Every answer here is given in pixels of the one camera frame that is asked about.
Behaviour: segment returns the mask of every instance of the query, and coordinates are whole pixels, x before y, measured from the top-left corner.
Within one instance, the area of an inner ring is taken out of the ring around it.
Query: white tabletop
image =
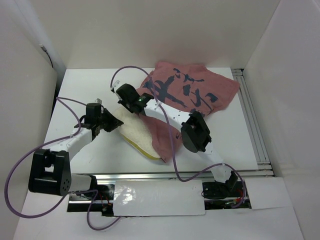
[[[209,68],[211,71],[232,78],[230,68]],[[69,69],[61,87],[60,96],[85,103],[96,98],[111,112],[119,105],[111,94],[109,81],[115,69]],[[128,69],[119,74],[119,80],[138,87],[145,78],[138,70]],[[81,116],[82,105],[69,103]],[[236,95],[230,106],[206,119],[218,152],[227,163],[237,169],[256,169],[253,147],[244,114]],[[76,121],[67,109],[57,103],[46,141],[67,135]],[[181,171],[203,168],[197,161],[186,158],[181,151],[177,157]],[[74,173],[132,173],[172,172],[171,164],[149,161],[129,146],[117,133],[102,132],[71,161]],[[48,210],[59,200],[58,196],[28,192],[24,214],[38,214]],[[201,216],[159,216],[123,218],[112,228],[97,232],[86,223],[86,213],[67,213],[68,199],[52,213],[36,219],[19,220],[14,239],[217,239],[217,240],[302,240],[302,235],[292,206],[262,210],[229,209],[209,210]],[[112,219],[91,213],[91,221],[102,227]]]
[[[219,67],[209,70],[232,79],[230,68]],[[111,113],[121,107],[117,96],[110,91],[110,80],[116,69],[68,69],[65,73],[60,97],[75,99],[84,103],[94,102],[96,98]],[[129,83],[138,88],[146,75],[137,69],[120,71],[116,80]],[[75,112],[85,114],[83,105],[68,102]],[[258,169],[256,156],[246,125],[244,113],[238,94],[230,105],[206,119],[211,131],[213,143],[225,159],[226,163],[237,170]],[[71,132],[76,120],[61,104],[57,103],[47,131],[46,141],[52,140]],[[180,171],[200,171],[207,167],[199,161],[197,154],[181,147],[177,153],[178,169]],[[161,160],[148,160],[136,149],[123,140],[118,130],[106,133],[102,131],[97,138],[71,161],[73,173],[155,173],[173,172],[172,161],[164,163]]]

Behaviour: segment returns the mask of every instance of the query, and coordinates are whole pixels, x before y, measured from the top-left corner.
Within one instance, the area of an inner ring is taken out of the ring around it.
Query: yellow trim
[[[154,157],[152,155],[150,155],[149,153],[147,153],[146,151],[142,150],[141,147],[139,147],[135,142],[131,141],[129,138],[127,138],[126,136],[122,135],[122,137],[128,142],[130,143],[132,146],[134,146],[134,148],[136,148],[140,153],[142,153],[144,156],[146,156],[148,159],[151,160],[159,160],[159,157]]]

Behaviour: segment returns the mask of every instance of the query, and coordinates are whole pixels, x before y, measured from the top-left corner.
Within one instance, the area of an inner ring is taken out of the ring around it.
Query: garment
[[[161,61],[150,76],[159,101],[184,112],[198,111],[203,117],[226,108],[240,87],[237,81],[211,72],[202,64],[177,65]],[[137,92],[152,94],[149,89],[151,83],[146,78]],[[140,118],[152,135],[154,150],[167,162],[172,157],[167,124],[152,117],[141,115]],[[171,130],[177,150],[182,137],[175,128]]]

